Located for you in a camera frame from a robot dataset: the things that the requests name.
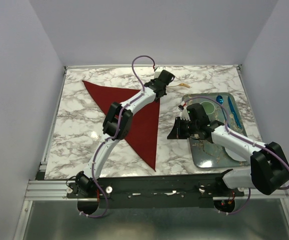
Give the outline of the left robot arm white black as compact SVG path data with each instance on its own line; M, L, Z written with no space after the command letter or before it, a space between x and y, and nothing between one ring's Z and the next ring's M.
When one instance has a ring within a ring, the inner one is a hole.
M175 75L163 68L154 74L154 79L143 84L138 93L121 103L113 102L110 105L102 124L101 142L87 166L75 177L78 192L83 197L91 197L95 193L95 187L100 187L98 179L102 168L117 143L128 135L133 116L145 106L165 96L167 86L174 79Z

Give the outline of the dark red cloth napkin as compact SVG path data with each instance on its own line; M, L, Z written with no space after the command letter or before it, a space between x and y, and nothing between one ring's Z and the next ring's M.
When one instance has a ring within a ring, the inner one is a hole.
M139 92L138 89L100 86L88 81L83 84L103 113L113 102L121 103ZM125 140L139 157L153 170L156 169L160 102L152 102L132 118L131 129Z

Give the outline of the gold fork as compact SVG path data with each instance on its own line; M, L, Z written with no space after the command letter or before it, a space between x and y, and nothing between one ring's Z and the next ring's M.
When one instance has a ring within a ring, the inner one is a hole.
M180 84L177 84L177 85L168 86L168 88L178 88L178 87L188 88L188 89L191 88L191 86L186 84L186 83L180 83Z

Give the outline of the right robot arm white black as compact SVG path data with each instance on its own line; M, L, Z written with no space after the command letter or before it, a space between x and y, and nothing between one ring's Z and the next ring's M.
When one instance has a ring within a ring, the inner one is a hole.
M234 153L249 163L248 167L229 169L214 184L215 192L226 196L233 189L257 189L264 195L289 189L289 164L281 146L251 140L229 129L227 123L210 121L200 103L179 105L181 115L175 118L167 139L208 141Z

